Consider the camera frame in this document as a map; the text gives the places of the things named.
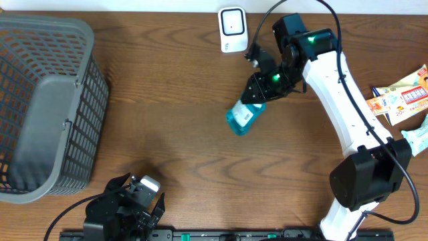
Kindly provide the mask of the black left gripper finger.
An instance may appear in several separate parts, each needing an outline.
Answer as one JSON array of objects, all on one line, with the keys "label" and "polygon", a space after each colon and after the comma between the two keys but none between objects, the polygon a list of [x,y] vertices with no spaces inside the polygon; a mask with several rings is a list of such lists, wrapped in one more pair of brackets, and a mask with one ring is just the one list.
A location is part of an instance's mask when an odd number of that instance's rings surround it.
[{"label": "black left gripper finger", "polygon": [[162,193],[151,213],[151,219],[148,223],[151,228],[155,228],[165,212],[165,193]]},{"label": "black left gripper finger", "polygon": [[126,185],[129,177],[130,173],[127,173],[111,179],[104,188],[104,193],[126,193],[130,187],[129,184]]}]

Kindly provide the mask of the teal wet wipes pack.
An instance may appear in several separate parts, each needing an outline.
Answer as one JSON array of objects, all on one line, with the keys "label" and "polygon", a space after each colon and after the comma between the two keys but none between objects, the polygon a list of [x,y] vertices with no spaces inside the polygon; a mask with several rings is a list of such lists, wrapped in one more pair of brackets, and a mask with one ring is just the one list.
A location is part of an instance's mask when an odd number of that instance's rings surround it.
[{"label": "teal wet wipes pack", "polygon": [[427,119],[428,116],[425,116],[424,121],[418,129],[401,131],[402,136],[410,144],[411,152],[414,157],[427,149]]}]

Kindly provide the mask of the orange snack bag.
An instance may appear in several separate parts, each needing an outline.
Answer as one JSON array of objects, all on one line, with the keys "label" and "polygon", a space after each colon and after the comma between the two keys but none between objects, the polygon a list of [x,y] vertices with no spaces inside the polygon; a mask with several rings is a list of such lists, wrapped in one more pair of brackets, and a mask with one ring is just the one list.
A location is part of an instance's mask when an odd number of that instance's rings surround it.
[{"label": "orange snack bag", "polygon": [[394,126],[427,109],[427,66],[387,87],[372,87],[374,97],[384,96],[389,110],[384,113]]}]

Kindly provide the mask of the teal mouthwash bottle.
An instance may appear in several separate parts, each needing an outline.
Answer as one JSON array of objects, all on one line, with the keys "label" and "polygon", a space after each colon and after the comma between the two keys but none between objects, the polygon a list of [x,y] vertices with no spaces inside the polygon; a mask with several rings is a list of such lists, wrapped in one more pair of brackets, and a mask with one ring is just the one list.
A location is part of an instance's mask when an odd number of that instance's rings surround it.
[{"label": "teal mouthwash bottle", "polygon": [[227,111],[225,118],[231,130],[236,135],[244,136],[265,109],[266,103],[243,104],[241,100],[238,100],[235,105]]}]

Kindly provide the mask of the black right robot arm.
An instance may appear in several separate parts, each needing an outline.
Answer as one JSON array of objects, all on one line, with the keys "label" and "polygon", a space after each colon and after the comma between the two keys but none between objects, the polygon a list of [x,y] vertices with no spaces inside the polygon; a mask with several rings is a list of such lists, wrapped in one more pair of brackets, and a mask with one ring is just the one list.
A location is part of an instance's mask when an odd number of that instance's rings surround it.
[{"label": "black right robot arm", "polygon": [[280,18],[272,30],[282,62],[275,63],[253,44],[246,57],[259,71],[249,78],[241,101],[277,100],[295,92],[298,83],[314,90],[344,155],[329,177],[334,201],[320,222],[320,235],[349,240],[372,210],[400,188],[411,159],[410,145],[394,139],[371,112],[331,29],[308,31],[295,13]]}]

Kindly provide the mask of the small orange box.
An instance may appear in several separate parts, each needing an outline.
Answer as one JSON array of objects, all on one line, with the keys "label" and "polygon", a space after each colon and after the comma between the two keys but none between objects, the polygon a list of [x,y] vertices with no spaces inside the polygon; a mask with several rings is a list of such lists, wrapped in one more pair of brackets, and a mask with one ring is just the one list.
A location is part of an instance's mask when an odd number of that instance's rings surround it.
[{"label": "small orange box", "polygon": [[366,100],[366,103],[371,112],[375,116],[378,116],[380,114],[387,114],[390,110],[392,110],[396,101],[396,96],[380,95],[378,97]]}]

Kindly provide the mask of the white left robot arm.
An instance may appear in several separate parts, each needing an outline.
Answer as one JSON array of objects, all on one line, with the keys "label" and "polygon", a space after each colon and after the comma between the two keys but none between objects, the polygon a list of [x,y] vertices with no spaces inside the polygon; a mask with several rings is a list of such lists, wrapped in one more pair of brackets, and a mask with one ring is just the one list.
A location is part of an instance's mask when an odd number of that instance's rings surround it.
[{"label": "white left robot arm", "polygon": [[148,240],[165,212],[161,194],[152,211],[148,208],[159,191],[158,181],[130,174],[111,179],[100,197],[86,206],[85,240]]}]

